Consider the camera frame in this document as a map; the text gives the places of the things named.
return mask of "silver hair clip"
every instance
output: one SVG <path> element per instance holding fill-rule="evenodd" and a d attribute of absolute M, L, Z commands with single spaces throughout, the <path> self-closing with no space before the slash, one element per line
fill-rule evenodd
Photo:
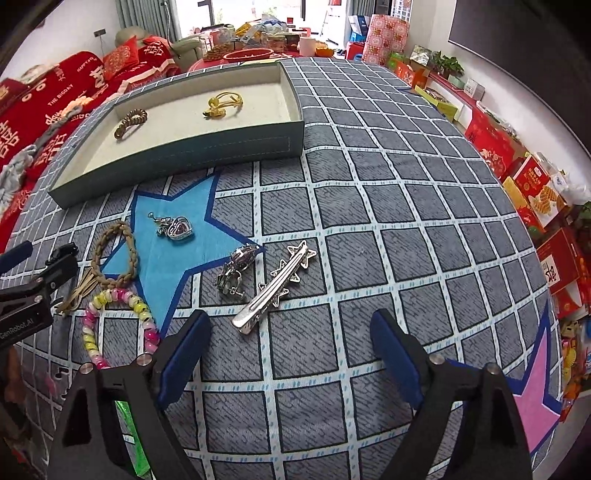
<path fill-rule="evenodd" d="M 270 305 L 279 306 L 280 298 L 290 292 L 285 286 L 289 282 L 299 283 L 297 270 L 300 267 L 308 268 L 308 260 L 316 256 L 316 252 L 308 248 L 305 240 L 297 247 L 289 246 L 287 249 L 291 259 L 288 262 L 281 260 L 279 268 L 271 272 L 273 280 L 267 285 L 259 284 L 261 292 L 232 319 L 232 324 L 241 333 L 249 334 Z"/>

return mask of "blue gripper pad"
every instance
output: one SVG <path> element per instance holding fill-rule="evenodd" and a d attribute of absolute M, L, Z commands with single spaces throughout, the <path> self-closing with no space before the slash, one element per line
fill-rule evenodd
<path fill-rule="evenodd" d="M 29 240 L 4 252 L 0 255 L 0 275 L 4 275 L 8 270 L 16 267 L 20 262 L 24 262 L 32 254 L 33 244 Z"/>
<path fill-rule="evenodd" d="M 157 399 L 162 410 L 181 398 L 187 380 L 191 378 L 195 365 L 209 344 L 211 332 L 209 316 L 201 312 L 162 371 Z"/>
<path fill-rule="evenodd" d="M 423 403 L 419 372 L 380 310 L 371 317 L 369 334 L 375 354 L 384 361 L 402 398 L 418 410 Z"/>

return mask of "green object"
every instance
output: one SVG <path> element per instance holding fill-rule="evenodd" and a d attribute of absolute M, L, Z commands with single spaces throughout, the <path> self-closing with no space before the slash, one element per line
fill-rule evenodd
<path fill-rule="evenodd" d="M 449 80 L 449 83 L 451 83 L 454 87 L 459 88 L 460 90 L 463 90 L 464 87 L 466 86 L 466 82 L 461 81 L 455 75 L 450 75 L 448 80 Z"/>
<path fill-rule="evenodd" d="M 444 78 L 447 78 L 450 73 L 455 74 L 457 77 L 464 75 L 464 69 L 455 57 L 446 57 L 445 55 L 441 55 L 440 51 L 437 51 L 431 57 L 431 61 L 435 65 L 435 70 L 443 75 Z"/>
<path fill-rule="evenodd" d="M 135 463 L 134 463 L 134 470 L 137 476 L 144 476 L 146 473 L 150 471 L 150 464 L 148 463 L 148 459 L 146 458 L 146 454 L 144 453 L 144 448 L 142 447 L 141 442 L 139 441 L 138 432 L 135 430 L 134 419 L 131 417 L 131 411 L 129 410 L 129 405 L 127 402 L 124 401 L 116 401 L 115 404 L 117 408 L 123 415 L 125 420 L 125 424 L 129 431 L 131 432 L 131 436 L 134 438 L 135 442 Z"/>
<path fill-rule="evenodd" d="M 390 57 L 386 61 L 386 67 L 389 70 L 394 70 L 396 68 L 397 61 L 404 62 L 404 55 L 402 55 L 401 53 L 391 52 Z"/>

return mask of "red bowl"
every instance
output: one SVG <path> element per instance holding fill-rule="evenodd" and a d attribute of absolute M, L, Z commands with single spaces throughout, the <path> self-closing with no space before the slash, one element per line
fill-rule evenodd
<path fill-rule="evenodd" d="M 236 63 L 239 61 L 253 61 L 253 60 L 264 60 L 268 59 L 273 55 L 273 51 L 270 48 L 246 48 L 243 50 L 235 50 L 230 53 L 226 53 L 223 58 L 230 63 Z"/>

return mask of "gray checkered tablecloth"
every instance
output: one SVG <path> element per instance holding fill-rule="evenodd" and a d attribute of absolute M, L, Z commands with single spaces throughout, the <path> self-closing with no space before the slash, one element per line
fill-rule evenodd
<path fill-rule="evenodd" d="M 388 308 L 429 352 L 475 366 L 494 361 L 520 378 L 547 286 L 505 192 L 423 98 L 381 67 L 333 59 L 284 65 L 303 106 L 304 154 L 220 170 L 213 217 L 266 248 L 245 276 L 250 297 L 288 244 L 306 239 L 318 257 L 248 337 L 229 323 L 240 306 L 212 286 L 220 268 L 189 279 L 168 332 L 200 308 L 212 320 L 211 344 L 166 413 L 208 479 L 377 479 L 411 412 L 373 353 L 372 312 Z M 87 268 L 103 230 L 129 216 L 136 189 L 172 195 L 218 171 L 151 181 L 63 211 L 46 193 L 62 162 L 58 156 L 48 168 L 21 214 L 9 246 L 29 239 L 34 254 L 4 287 L 28 281 L 70 241 Z M 18 347 L 42 470 L 63 403 L 50 398 L 45 377 L 67 368 L 71 379 L 86 361 L 81 314 L 56 316 Z M 552 324 L 550 391 L 558 397 Z M 142 351 L 130 312 L 108 310 L 98 332 L 114 365 Z M 451 413 L 431 479 L 445 470 L 461 416 L 461 407 Z"/>

